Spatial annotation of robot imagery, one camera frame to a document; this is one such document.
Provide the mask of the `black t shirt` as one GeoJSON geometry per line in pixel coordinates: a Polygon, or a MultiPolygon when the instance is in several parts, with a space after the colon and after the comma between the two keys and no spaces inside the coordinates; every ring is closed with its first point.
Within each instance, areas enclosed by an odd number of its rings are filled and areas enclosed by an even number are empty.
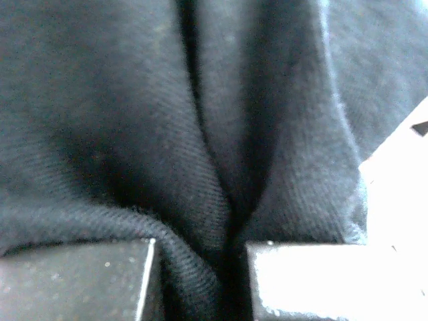
{"type": "Polygon", "coordinates": [[[169,318],[235,320],[246,242],[366,243],[426,96],[417,1],[2,1],[1,253],[155,238],[169,318]]]}

